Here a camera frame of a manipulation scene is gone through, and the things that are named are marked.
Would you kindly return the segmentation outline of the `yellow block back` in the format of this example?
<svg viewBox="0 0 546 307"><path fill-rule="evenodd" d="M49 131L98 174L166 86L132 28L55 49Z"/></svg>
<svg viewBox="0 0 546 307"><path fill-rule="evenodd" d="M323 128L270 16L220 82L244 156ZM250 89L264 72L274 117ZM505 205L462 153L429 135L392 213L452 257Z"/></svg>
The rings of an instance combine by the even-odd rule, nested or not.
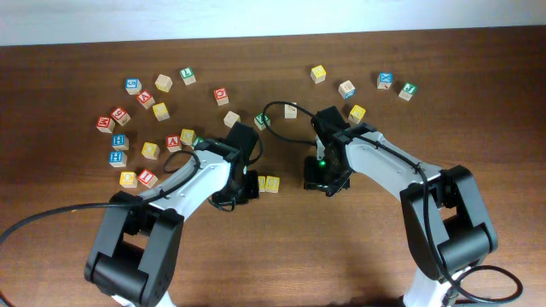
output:
<svg viewBox="0 0 546 307"><path fill-rule="evenodd" d="M311 79L315 84L319 84L326 78L326 71L323 65L315 66L311 69Z"/></svg>

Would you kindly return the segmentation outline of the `yellow S block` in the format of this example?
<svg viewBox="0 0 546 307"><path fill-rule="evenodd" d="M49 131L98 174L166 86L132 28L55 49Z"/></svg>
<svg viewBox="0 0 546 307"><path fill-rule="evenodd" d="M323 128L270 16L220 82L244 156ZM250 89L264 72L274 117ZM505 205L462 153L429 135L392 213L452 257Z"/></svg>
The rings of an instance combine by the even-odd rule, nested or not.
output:
<svg viewBox="0 0 546 307"><path fill-rule="evenodd" d="M259 187L260 193L263 193L265 191L265 182L266 182L265 176L258 176L258 187Z"/></svg>

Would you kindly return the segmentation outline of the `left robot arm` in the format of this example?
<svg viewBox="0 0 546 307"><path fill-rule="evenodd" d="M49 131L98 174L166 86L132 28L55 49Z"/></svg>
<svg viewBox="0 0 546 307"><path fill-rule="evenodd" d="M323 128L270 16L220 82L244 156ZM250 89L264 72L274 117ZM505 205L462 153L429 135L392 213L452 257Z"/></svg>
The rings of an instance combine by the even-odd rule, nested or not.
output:
<svg viewBox="0 0 546 307"><path fill-rule="evenodd" d="M163 183L109 201L84 268L84 278L123 306L171 306L168 293L183 225L205 201L233 211L259 197L250 155L261 143L236 123L225 138L206 139Z"/></svg>

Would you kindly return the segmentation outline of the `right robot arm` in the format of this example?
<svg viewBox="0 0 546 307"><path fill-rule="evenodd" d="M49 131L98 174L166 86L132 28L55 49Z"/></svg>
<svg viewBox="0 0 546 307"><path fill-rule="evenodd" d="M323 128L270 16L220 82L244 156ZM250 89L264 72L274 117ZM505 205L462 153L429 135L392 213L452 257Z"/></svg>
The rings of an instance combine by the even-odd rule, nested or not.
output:
<svg viewBox="0 0 546 307"><path fill-rule="evenodd" d="M391 144L376 128L350 126L336 107L311 118L317 155L305 161L307 190L328 197L350 186L359 173L400 201L409 250L417 265L402 306L452 306L460 296L486 303L462 288L484 268L498 247L495 231L473 174L457 165L444 170Z"/></svg>

